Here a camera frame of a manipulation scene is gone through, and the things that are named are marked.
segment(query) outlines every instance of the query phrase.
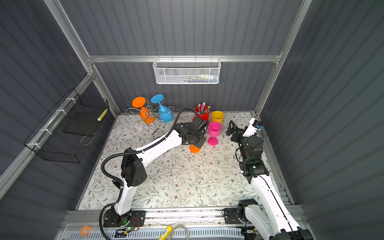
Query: floral table surface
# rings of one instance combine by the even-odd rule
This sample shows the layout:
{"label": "floral table surface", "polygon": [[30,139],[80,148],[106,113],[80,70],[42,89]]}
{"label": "floral table surface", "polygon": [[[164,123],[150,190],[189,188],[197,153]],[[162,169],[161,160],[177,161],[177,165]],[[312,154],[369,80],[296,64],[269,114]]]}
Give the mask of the floral table surface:
{"label": "floral table surface", "polygon": [[[124,152],[129,147],[136,149],[153,140],[153,129],[147,126],[139,131],[133,129],[139,118],[139,115],[118,116],[79,210],[101,209],[116,201],[119,190],[101,172],[100,165],[112,154]],[[189,122],[192,118],[192,114],[181,114],[178,122]],[[226,113],[221,134],[217,137],[218,145],[205,143],[197,154],[191,153],[189,146],[179,146],[152,161],[146,167],[147,180],[138,187],[132,208],[230,206],[236,205],[241,199],[257,198],[247,179],[240,173],[234,155],[237,143],[231,142],[230,137],[225,135],[230,120],[244,128],[250,118],[250,113]],[[161,130],[167,131],[172,124],[173,121]],[[265,153],[262,159],[275,184]],[[110,160],[106,164],[107,172],[119,177],[121,160],[122,157]]]}

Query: yellow connector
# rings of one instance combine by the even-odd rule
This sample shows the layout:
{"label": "yellow connector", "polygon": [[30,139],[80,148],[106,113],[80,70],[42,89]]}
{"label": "yellow connector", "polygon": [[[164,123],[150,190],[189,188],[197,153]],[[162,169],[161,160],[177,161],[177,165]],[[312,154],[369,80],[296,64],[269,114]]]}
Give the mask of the yellow connector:
{"label": "yellow connector", "polygon": [[99,116],[97,121],[101,121],[103,119],[103,117],[107,114],[107,112],[108,112],[108,109],[105,109],[104,112]]}
{"label": "yellow connector", "polygon": [[163,232],[163,234],[160,236],[159,240],[165,240],[170,232],[172,231],[172,227],[168,226],[167,229]]}

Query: pink goblet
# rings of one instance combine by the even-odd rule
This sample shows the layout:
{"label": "pink goblet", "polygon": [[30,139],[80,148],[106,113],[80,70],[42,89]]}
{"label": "pink goblet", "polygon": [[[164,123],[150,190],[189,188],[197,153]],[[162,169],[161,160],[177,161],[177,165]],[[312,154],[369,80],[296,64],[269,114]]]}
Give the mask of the pink goblet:
{"label": "pink goblet", "polygon": [[208,144],[215,146],[218,144],[217,136],[220,134],[221,124],[218,122],[211,122],[208,126],[208,133],[211,136],[208,138]]}

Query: gray corrugated wall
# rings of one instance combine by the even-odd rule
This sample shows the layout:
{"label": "gray corrugated wall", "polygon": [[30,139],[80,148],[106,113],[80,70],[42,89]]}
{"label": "gray corrugated wall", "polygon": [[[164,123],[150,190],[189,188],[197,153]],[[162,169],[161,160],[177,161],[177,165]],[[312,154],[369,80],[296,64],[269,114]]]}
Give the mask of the gray corrugated wall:
{"label": "gray corrugated wall", "polygon": [[86,71],[43,1],[0,1],[0,173]]}
{"label": "gray corrugated wall", "polygon": [[315,0],[262,111],[318,239],[384,238],[383,10]]}
{"label": "gray corrugated wall", "polygon": [[[0,173],[86,72],[44,1],[0,1]],[[91,84],[86,95],[100,97]],[[81,164],[34,157],[0,200],[0,239],[53,239],[73,210],[113,124],[105,118]]]}
{"label": "gray corrugated wall", "polygon": [[[61,1],[90,55],[275,55],[300,0]],[[162,93],[176,110],[254,110],[273,63],[223,63],[219,84],[159,85],[149,63],[96,63],[121,111]]]}
{"label": "gray corrugated wall", "polygon": [[219,84],[156,84],[152,63],[96,63],[120,110],[138,96],[148,101],[161,93],[165,106],[194,108],[203,101],[211,110],[254,110],[274,63],[222,63]]}

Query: yellow cup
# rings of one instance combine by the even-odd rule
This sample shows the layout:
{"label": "yellow cup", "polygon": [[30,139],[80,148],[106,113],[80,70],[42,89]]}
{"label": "yellow cup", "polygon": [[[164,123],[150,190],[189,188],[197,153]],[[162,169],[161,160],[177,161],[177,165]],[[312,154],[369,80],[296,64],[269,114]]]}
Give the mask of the yellow cup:
{"label": "yellow cup", "polygon": [[214,111],[212,113],[212,122],[218,122],[220,124],[223,123],[224,120],[224,113],[220,111]]}

